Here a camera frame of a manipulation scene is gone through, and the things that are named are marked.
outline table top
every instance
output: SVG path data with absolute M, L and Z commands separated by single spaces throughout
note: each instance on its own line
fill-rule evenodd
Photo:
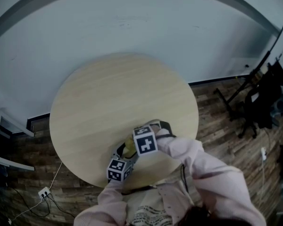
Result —
M 107 184 L 116 145 L 152 119 L 170 123 L 177 136 L 195 138 L 198 108 L 189 85 L 158 60 L 136 54 L 103 57 L 73 72 L 50 113 L 50 135 L 62 162 L 80 179 Z M 167 177 L 180 162 L 162 152 L 140 157 L 126 189 Z

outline electrical socket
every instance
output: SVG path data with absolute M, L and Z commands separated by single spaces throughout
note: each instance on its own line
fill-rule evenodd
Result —
M 43 197 L 45 198 L 47 195 L 50 194 L 50 190 L 48 187 L 44 187 L 40 192 L 38 192 L 38 194 L 39 194 L 39 197 L 42 199 Z
M 266 148 L 262 147 L 261 148 L 261 156 L 262 156 L 262 160 L 265 161 L 267 159 L 266 157 Z

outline office chair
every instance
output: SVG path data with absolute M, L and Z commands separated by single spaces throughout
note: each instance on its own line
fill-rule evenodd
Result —
M 270 115 L 274 117 L 275 115 L 283 114 L 283 93 L 280 98 L 272 105 Z
M 259 128 L 271 129 L 276 121 L 271 116 L 271 107 L 281 97 L 283 86 L 283 68 L 276 62 L 269 66 L 269 70 L 263 75 L 257 86 L 246 96 L 244 102 L 239 105 L 243 107 L 243 112 L 235 111 L 232 119 L 244 118 L 245 124 L 243 131 L 238 135 L 242 138 L 246 129 L 252 127 L 253 138 L 257 137 L 255 122 Z

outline floor trim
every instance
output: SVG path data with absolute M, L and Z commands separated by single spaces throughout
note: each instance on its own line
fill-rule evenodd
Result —
M 30 118 L 30 119 L 27 119 L 26 129 L 30 130 L 30 127 L 31 127 L 33 121 L 41 120 L 41 119 L 44 119 L 44 118 L 48 118 L 49 116 L 50 116 L 50 113 L 44 114 L 44 115 L 39 115 L 39 116 Z
M 217 81 L 225 81 L 225 80 L 232 80 L 236 78 L 245 78 L 247 75 L 238 75 L 238 76 L 231 76 L 231 77 L 225 77 L 225 78 L 218 78 L 218 79 L 212 79 L 212 80 L 207 80 L 207 81 L 198 81 L 198 82 L 192 82 L 189 83 L 190 86 L 192 85 L 201 85 L 201 84 L 206 84 L 206 83 L 212 83 L 212 82 L 217 82 Z

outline yellow object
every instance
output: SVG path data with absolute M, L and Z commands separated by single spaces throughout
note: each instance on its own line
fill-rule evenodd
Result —
M 125 140 L 124 157 L 130 158 L 136 153 L 135 143 L 133 141 L 133 136 L 129 135 Z

